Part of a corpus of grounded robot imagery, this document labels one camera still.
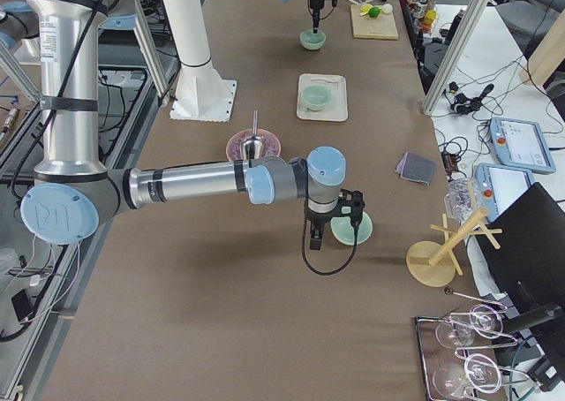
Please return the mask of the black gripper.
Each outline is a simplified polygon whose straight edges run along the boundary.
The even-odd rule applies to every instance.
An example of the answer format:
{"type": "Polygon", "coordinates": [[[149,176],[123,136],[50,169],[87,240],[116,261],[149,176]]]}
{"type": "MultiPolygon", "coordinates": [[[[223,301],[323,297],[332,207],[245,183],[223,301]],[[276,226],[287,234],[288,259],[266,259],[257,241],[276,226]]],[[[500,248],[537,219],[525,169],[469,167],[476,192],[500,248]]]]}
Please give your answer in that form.
{"type": "Polygon", "coordinates": [[[335,215],[332,212],[319,213],[313,210],[306,210],[305,218],[310,223],[310,250],[321,249],[326,223],[330,222],[334,217],[335,215]]]}
{"type": "Polygon", "coordinates": [[[318,33],[319,31],[319,16],[321,10],[324,8],[324,0],[308,0],[308,7],[313,15],[313,33],[318,33]]]}

